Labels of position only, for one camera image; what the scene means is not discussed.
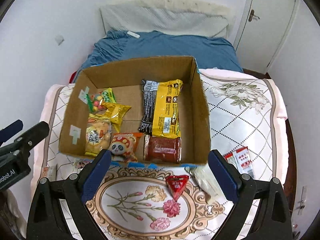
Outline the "brown snack packet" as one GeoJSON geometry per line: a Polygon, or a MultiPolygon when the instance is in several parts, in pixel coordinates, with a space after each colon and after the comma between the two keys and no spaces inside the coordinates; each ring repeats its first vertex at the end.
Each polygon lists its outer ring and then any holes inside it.
{"type": "Polygon", "coordinates": [[[179,164],[181,161],[181,139],[170,139],[146,135],[144,139],[143,159],[179,164]]]}

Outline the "blue bed sheet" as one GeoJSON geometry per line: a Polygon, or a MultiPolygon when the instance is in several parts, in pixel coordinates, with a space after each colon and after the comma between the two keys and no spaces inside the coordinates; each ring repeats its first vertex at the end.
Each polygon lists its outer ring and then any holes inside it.
{"type": "Polygon", "coordinates": [[[192,56],[201,69],[217,68],[243,72],[232,44],[222,37],[168,35],[159,31],[129,34],[128,31],[108,31],[94,44],[92,52],[74,73],[112,61],[154,56],[192,56]]]}

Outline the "large yellow black bag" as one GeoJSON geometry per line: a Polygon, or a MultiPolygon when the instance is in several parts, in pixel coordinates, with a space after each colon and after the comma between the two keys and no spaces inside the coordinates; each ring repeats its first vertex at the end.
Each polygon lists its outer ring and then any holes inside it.
{"type": "Polygon", "coordinates": [[[138,130],[154,137],[176,139],[181,136],[178,96],[183,81],[142,81],[143,117],[138,130]]]}

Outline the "white translucent snack packet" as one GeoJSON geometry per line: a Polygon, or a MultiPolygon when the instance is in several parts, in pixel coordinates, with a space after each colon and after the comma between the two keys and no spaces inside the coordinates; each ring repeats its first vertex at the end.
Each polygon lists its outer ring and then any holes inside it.
{"type": "Polygon", "coordinates": [[[206,193],[206,202],[208,204],[213,204],[223,196],[221,187],[208,164],[192,167],[189,173],[196,180],[201,190],[206,193]]]}

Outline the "cardboard box blue rim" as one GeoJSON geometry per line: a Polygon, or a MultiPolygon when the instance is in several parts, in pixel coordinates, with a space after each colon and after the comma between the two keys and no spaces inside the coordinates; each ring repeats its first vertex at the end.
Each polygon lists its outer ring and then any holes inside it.
{"type": "Polygon", "coordinates": [[[69,99],[60,133],[59,151],[82,157],[89,107],[86,94],[112,88],[117,103],[129,105],[121,132],[136,132],[143,117],[142,80],[164,82],[180,79],[178,96],[183,164],[203,165],[211,149],[209,111],[196,60],[193,57],[165,56],[114,61],[80,72],[69,99]]]}

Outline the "red triangular snack packet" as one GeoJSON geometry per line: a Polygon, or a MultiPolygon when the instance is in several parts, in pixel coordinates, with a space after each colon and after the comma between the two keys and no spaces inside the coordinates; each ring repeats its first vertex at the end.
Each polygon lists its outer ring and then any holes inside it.
{"type": "Polygon", "coordinates": [[[178,201],[189,181],[188,175],[172,175],[165,178],[174,201],[178,201]]]}

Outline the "yellow biscuit snack bag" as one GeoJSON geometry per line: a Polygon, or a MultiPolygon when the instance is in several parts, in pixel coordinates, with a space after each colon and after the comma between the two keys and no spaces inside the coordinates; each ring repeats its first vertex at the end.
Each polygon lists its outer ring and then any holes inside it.
{"type": "Polygon", "coordinates": [[[86,127],[85,155],[96,157],[110,145],[112,125],[104,116],[89,114],[86,127]]]}

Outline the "small round cartoon snack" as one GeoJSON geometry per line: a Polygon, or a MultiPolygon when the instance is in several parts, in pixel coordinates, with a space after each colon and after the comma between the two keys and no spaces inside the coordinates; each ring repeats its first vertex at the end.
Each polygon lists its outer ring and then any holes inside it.
{"type": "Polygon", "coordinates": [[[87,159],[79,159],[76,160],[73,164],[73,172],[74,173],[80,173],[83,168],[87,165],[90,164],[92,161],[91,160],[87,160],[87,159]]]}

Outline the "white red striped packet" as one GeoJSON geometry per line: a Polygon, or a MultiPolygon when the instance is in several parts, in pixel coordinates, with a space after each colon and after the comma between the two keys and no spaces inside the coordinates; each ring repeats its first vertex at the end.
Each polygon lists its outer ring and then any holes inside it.
{"type": "Polygon", "coordinates": [[[248,174],[253,179],[255,178],[248,147],[238,148],[225,154],[223,157],[227,163],[234,165],[240,174],[248,174]]]}

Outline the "small orange white packet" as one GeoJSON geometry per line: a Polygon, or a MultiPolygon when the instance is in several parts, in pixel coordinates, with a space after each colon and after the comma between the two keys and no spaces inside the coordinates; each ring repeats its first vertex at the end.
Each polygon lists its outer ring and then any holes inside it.
{"type": "Polygon", "coordinates": [[[47,178],[49,181],[56,181],[56,166],[46,166],[41,170],[40,178],[47,178]]]}

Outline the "white pillow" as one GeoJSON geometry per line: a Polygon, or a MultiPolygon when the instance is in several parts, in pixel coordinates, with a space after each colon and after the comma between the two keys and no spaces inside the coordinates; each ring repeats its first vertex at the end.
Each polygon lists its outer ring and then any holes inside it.
{"type": "Polygon", "coordinates": [[[197,0],[132,0],[99,11],[105,31],[227,38],[234,24],[232,9],[197,0]]]}

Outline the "green candy snack bag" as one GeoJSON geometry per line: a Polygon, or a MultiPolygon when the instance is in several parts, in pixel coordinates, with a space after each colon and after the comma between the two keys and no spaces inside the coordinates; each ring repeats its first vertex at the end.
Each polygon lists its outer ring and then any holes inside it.
{"type": "Polygon", "coordinates": [[[90,113],[105,110],[107,103],[117,103],[112,88],[107,88],[98,94],[86,94],[86,99],[90,113]]]}

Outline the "white floral quilt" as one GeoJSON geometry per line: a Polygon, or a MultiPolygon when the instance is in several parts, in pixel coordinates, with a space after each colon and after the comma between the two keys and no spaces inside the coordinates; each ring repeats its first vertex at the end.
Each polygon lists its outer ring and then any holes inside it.
{"type": "MultiPolygon", "coordinates": [[[[285,128],[287,113],[273,81],[230,70],[201,70],[210,118],[211,147],[227,154],[248,147],[255,179],[285,181],[289,165],[285,128]]],[[[56,166],[56,180],[73,174],[77,158],[59,151],[59,137],[74,85],[53,85],[47,92],[41,119],[50,135],[35,147],[31,189],[41,170],[56,166]]],[[[87,207],[109,239],[211,239],[231,211],[220,197],[206,202],[206,193],[189,173],[195,164],[181,166],[112,163],[97,195],[87,207]],[[188,175],[174,201],[165,178],[188,175]]]]}

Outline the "white door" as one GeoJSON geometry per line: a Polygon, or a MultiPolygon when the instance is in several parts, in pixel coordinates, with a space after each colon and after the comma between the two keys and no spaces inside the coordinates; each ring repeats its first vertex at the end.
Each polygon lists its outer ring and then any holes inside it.
{"type": "Polygon", "coordinates": [[[240,66],[265,74],[284,42],[297,0],[252,0],[247,21],[236,47],[240,66]],[[248,21],[251,10],[260,17],[248,21]]]}

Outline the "orange panda snack bag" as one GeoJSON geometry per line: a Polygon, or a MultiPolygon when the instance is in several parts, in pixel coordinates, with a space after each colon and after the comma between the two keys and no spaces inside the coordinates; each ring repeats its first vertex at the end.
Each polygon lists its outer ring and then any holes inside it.
{"type": "Polygon", "coordinates": [[[108,150],[111,152],[112,160],[117,162],[137,162],[135,151],[143,133],[116,133],[110,143],[108,150]]]}

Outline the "golden yellow snack packet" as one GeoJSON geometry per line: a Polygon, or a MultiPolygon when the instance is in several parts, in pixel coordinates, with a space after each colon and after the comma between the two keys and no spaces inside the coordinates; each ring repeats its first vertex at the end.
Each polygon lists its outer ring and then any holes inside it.
{"type": "Polygon", "coordinates": [[[107,120],[110,120],[117,133],[120,133],[121,124],[124,115],[131,109],[131,106],[119,103],[103,103],[105,112],[102,114],[107,120]]]}

